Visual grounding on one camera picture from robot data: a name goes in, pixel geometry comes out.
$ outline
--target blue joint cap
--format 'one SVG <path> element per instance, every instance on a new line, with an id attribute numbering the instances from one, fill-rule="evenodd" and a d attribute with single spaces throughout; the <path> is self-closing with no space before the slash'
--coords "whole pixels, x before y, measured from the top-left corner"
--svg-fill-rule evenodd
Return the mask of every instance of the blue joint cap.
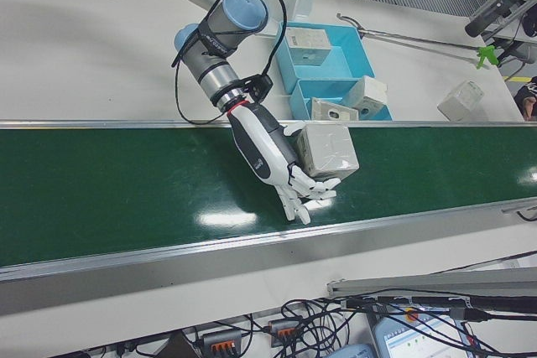
<path id="1" fill-rule="evenodd" d="M 267 19 L 262 0 L 223 0 L 222 6 L 227 18 L 240 29 L 261 29 Z"/>
<path id="2" fill-rule="evenodd" d="M 177 52 L 180 52 L 183 49 L 186 40 L 194 31 L 197 30 L 197 28 L 198 24 L 188 24 L 175 35 L 174 45 L 177 49 Z"/>

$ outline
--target white robotic hand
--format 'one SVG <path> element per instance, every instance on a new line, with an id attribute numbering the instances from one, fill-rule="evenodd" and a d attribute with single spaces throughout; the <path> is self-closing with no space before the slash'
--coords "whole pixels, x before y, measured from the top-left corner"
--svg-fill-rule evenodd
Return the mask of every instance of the white robotic hand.
<path id="1" fill-rule="evenodd" d="M 288 220 L 296 216 L 310 223 L 301 198 L 324 200 L 336 196 L 338 178 L 317 182 L 297 165 L 298 158 L 285 136 L 304 127 L 303 122 L 283 128 L 261 104 L 242 101 L 227 113 L 237 148 L 253 172 L 265 184 L 276 188 Z"/>

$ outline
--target robotic arm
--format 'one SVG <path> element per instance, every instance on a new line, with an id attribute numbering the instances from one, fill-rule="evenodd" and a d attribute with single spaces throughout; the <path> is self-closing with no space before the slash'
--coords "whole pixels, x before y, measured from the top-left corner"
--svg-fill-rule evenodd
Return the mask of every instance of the robotic arm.
<path id="1" fill-rule="evenodd" d="M 227 62 L 238 45 L 261 31 L 269 17 L 262 0 L 190 0 L 205 9 L 199 24 L 189 24 L 175 36 L 178 51 L 174 64 L 189 68 L 212 105 L 227 114 L 237 148 L 256 176 L 276 189 L 288 220 L 296 216 L 310 222 L 301 198 L 323 200 L 334 197 L 341 181 L 317 182 L 298 165 L 286 136 L 304 123 L 282 127 L 260 104 L 272 86 L 266 74 L 239 79 Z M 247 94 L 253 103 L 246 100 Z"/>
<path id="2" fill-rule="evenodd" d="M 334 197 L 339 179 L 316 182 L 298 166 L 298 158 L 285 136 L 304 123 L 283 128 L 259 102 L 272 82 L 266 76 L 240 80 L 227 57 L 250 34 L 263 29 L 268 12 L 261 0 L 222 0 L 200 24 L 190 24 L 175 37 L 178 59 L 189 68 L 206 96 L 232 125 L 237 148 L 252 171 L 276 189 L 288 220 L 296 216 L 310 222 L 300 198 Z M 246 94 L 255 100 L 246 101 Z"/>

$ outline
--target green clip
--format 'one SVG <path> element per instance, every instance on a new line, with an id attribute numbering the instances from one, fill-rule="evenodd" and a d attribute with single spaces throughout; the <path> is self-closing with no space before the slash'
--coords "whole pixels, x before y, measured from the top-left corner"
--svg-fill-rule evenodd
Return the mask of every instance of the green clip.
<path id="1" fill-rule="evenodd" d="M 479 63 L 477 64 L 478 69 L 482 68 L 483 64 L 485 63 L 485 59 L 488 60 L 491 65 L 498 65 L 498 58 L 494 54 L 495 49 L 496 48 L 494 48 L 494 45 L 483 46 L 479 48 L 477 52 L 477 56 L 479 56 Z"/>

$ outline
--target connector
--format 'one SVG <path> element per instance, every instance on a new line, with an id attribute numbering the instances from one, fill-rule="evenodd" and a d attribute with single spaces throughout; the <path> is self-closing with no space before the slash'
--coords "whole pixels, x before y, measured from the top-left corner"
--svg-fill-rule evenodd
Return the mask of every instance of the connector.
<path id="1" fill-rule="evenodd" d="M 236 356 L 241 354 L 242 335 L 239 330 L 223 330 L 202 335 L 201 353 L 206 358 Z"/>
<path id="2" fill-rule="evenodd" d="M 463 322 L 484 322 L 485 320 L 490 320 L 492 315 L 479 309 L 451 308 L 450 318 Z"/>
<path id="3" fill-rule="evenodd" d="M 280 347 L 282 340 L 295 335 L 296 328 L 299 324 L 299 319 L 277 319 L 268 322 L 269 331 L 272 335 L 270 346 L 273 348 Z"/>

